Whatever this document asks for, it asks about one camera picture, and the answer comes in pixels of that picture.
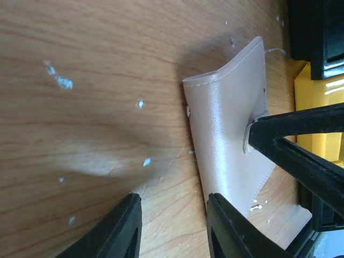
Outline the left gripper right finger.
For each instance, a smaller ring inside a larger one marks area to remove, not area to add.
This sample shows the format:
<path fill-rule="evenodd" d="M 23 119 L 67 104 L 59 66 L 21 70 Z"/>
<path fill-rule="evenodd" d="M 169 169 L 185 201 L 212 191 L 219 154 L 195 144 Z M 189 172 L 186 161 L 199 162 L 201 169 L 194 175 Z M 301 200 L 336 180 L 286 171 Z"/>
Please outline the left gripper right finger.
<path fill-rule="evenodd" d="M 211 257 L 292 257 L 219 193 L 209 194 L 206 223 Z"/>

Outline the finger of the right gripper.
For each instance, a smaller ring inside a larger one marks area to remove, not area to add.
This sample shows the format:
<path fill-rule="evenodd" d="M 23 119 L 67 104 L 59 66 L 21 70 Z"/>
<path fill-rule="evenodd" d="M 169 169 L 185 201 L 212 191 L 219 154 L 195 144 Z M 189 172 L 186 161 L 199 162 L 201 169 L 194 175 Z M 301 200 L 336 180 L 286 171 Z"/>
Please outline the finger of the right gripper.
<path fill-rule="evenodd" d="M 305 130 L 308 120 L 309 116 L 301 111 L 262 117 L 250 126 L 248 143 L 291 175 L 302 161 L 320 158 L 287 139 Z M 325 121 L 334 130 L 343 129 L 343 105 L 335 107 Z"/>

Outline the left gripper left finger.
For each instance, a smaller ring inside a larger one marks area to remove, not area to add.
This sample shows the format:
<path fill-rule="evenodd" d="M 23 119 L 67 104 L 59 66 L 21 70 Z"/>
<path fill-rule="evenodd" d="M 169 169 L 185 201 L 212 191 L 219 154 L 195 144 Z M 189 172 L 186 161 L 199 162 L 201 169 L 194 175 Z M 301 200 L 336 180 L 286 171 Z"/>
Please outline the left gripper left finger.
<path fill-rule="evenodd" d="M 141 232 L 141 198 L 130 193 L 57 257 L 139 257 Z"/>

